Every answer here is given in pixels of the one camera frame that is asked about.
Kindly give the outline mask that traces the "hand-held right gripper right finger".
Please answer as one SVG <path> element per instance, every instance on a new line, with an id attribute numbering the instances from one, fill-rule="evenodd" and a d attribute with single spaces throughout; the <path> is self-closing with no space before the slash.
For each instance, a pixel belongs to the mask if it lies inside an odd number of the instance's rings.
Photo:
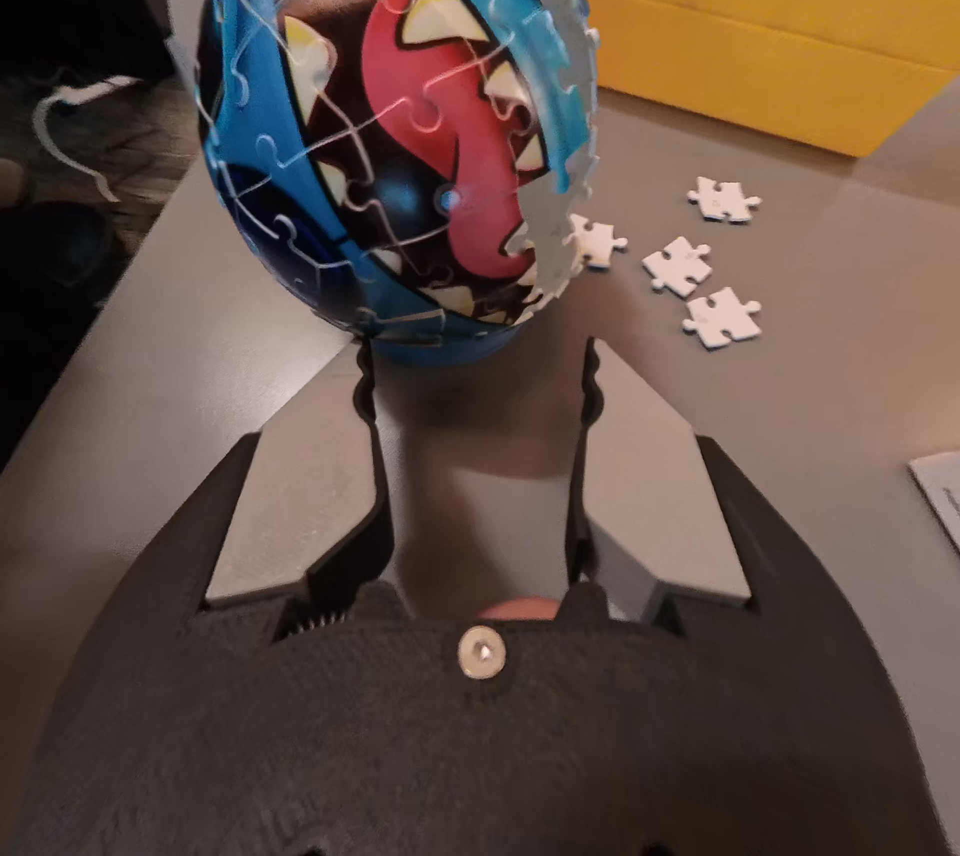
<path id="1" fill-rule="evenodd" d="M 742 608 L 751 590 L 695 431 L 605 341 L 586 341 L 569 486 L 568 579 L 614 619 L 652 623 L 668 598 Z"/>

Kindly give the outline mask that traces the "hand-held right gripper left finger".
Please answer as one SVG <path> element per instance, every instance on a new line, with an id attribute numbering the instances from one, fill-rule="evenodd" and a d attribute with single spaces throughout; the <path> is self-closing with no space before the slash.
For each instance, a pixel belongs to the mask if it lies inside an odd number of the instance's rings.
<path id="1" fill-rule="evenodd" d="M 348 608 L 394 549 L 370 345 L 347 344 L 262 426 L 205 601 Z"/>

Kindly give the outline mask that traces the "blue puzzle ball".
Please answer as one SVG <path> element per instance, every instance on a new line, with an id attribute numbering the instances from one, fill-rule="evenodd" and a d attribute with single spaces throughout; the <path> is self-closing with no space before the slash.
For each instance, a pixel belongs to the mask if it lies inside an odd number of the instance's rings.
<path id="1" fill-rule="evenodd" d="M 584 268 L 588 0 L 204 0 L 201 149 L 270 276 L 360 338 L 529 322 Z"/>

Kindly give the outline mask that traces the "person's right hand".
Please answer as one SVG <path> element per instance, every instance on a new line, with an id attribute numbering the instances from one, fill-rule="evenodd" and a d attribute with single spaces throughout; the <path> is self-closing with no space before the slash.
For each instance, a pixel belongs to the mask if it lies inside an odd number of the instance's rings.
<path id="1" fill-rule="evenodd" d="M 542 596 L 510 599 L 482 610 L 477 618 L 484 621 L 551 621 L 560 608 L 560 601 Z"/>

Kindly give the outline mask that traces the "white printed paper sheet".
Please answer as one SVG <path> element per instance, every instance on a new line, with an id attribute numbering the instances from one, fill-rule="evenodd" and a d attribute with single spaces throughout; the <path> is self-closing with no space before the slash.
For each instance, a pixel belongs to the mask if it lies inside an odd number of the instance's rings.
<path id="1" fill-rule="evenodd" d="M 959 450 L 913 459 L 908 469 L 946 536 L 959 551 Z"/>

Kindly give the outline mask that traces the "yellow plastic bin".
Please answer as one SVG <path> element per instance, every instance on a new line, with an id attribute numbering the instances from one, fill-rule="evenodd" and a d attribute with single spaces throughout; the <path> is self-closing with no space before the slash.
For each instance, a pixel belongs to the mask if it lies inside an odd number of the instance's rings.
<path id="1" fill-rule="evenodd" d="M 864 157 L 958 77 L 959 0 L 589 0 L 606 89 Z"/>

